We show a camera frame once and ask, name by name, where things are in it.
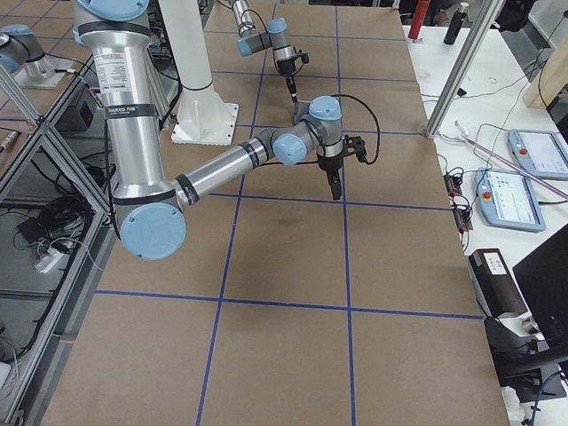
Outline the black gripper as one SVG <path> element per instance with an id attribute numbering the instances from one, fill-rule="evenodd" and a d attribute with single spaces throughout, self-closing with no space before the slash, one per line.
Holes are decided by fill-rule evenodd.
<path id="1" fill-rule="evenodd" d="M 345 155 L 345 148 L 337 154 L 323 154 L 322 148 L 317 149 L 318 166 L 327 173 L 327 181 L 334 201 L 340 200 L 343 194 L 339 170 L 343 167 L 343 158 Z"/>
<path id="2" fill-rule="evenodd" d="M 292 102 L 295 104 L 298 101 L 296 81 L 293 77 L 296 73 L 296 58 L 291 57 L 288 59 L 276 60 L 275 67 L 278 74 L 286 78 L 286 85 Z"/>

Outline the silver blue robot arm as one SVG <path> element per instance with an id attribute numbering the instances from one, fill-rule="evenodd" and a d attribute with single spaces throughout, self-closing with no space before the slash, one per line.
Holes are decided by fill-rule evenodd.
<path id="1" fill-rule="evenodd" d="M 309 62 L 309 57 L 289 41 L 287 22 L 284 18 L 276 18 L 265 24 L 247 1 L 230 1 L 229 5 L 238 30 L 237 47 L 241 56 L 271 50 L 275 69 L 285 79 L 295 104 L 298 101 L 295 76 Z"/>
<path id="2" fill-rule="evenodd" d="M 182 208 L 271 159 L 288 166 L 315 153 L 335 198 L 347 146 L 341 108 L 322 96 L 298 102 L 290 128 L 265 130 L 238 145 L 232 126 L 238 107 L 215 92 L 201 19 L 193 1 L 165 2 L 162 17 L 182 84 L 174 139 L 226 146 L 197 170 L 167 179 L 160 124 L 152 96 L 147 49 L 151 30 L 145 1 L 75 1 L 76 38 L 92 51 L 119 185 L 114 191 L 123 246 L 142 259 L 162 259 L 185 239 Z"/>

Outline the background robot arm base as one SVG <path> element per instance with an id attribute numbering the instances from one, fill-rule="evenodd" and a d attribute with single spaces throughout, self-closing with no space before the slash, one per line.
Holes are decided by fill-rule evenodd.
<path id="1" fill-rule="evenodd" d="M 1 28 L 1 66 L 25 89 L 55 89 L 66 73 L 56 71 L 33 31 L 24 24 Z"/>

